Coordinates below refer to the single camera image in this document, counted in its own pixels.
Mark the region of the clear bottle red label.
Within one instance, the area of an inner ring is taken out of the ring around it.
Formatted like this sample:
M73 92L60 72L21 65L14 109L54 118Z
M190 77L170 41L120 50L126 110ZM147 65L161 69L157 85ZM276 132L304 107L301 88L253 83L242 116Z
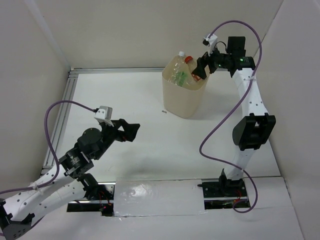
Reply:
M189 68L189 71L190 71L190 74L191 76L193 77L193 79L196 81L196 82L200 82L200 81L203 81L203 79L201 77L199 77L198 75L196 74L193 74L193 71L195 70L195 68L197 67L197 63L196 61L194 60L194 58L190 55L188 55L186 58L185 58L185 63L188 65L188 68Z

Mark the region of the clear bottle white cap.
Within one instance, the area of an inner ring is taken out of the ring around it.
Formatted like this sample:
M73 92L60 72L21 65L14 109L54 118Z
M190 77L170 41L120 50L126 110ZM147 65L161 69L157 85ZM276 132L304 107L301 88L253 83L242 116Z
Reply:
M173 63L172 63L172 67L170 69L170 73L169 73L169 77L168 77L168 81L170 83L172 83L172 75L176 72L185 72L187 74L187 78L188 78L188 72L189 72L189 68L185 63L185 53L183 51L180 51L178 53L177 56L174 57L173 59Z

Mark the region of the green plastic bottle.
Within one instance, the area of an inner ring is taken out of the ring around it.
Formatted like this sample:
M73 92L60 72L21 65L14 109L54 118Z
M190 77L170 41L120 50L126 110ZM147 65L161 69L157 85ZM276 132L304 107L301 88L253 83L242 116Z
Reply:
M171 77L171 82L179 87L182 87L188 78L184 71L175 72Z

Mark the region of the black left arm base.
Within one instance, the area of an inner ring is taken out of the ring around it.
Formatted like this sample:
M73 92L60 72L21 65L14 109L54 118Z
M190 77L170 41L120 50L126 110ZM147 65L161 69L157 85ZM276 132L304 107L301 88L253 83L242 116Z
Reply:
M68 203L68 213L99 212L104 217L114 216L115 182L97 182L89 173L77 181L83 185L84 196Z

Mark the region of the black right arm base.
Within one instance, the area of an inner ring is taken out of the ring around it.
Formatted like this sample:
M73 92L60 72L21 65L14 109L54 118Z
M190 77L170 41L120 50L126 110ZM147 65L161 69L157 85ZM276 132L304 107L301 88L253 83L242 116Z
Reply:
M202 189L205 210L249 208L250 201L243 179L227 179L224 170L216 180L205 180L197 185Z

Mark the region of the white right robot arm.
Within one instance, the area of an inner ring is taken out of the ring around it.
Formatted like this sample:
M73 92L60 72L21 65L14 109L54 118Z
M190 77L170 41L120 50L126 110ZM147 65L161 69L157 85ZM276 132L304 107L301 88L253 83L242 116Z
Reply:
M246 56L245 42L244 36L231 36L225 44L226 52L221 53L217 48L217 36L208 35L203 44L209 47L209 51L197 59L196 68L192 71L204 79L207 77L206 68L211 74L217 69L227 70L241 100L238 106L242 109L242 119L232 130L232 140L238 149L231 164L221 173L225 179L218 184L223 196L230 196L235 191L233 181L243 178L251 157L267 142L276 124L276 117L270 115L263 104L254 75L256 64L252 57Z

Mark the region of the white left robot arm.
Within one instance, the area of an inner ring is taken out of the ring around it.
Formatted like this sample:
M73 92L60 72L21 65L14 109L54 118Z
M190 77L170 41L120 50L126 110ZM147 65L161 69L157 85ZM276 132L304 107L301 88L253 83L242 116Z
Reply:
M0 229L7 240L16 240L27 233L46 214L83 198L92 200L102 191L110 193L88 173L115 142L133 142L140 128L124 119L107 120L101 128L88 128L74 147L65 153L58 165L32 183L27 190L0 201Z

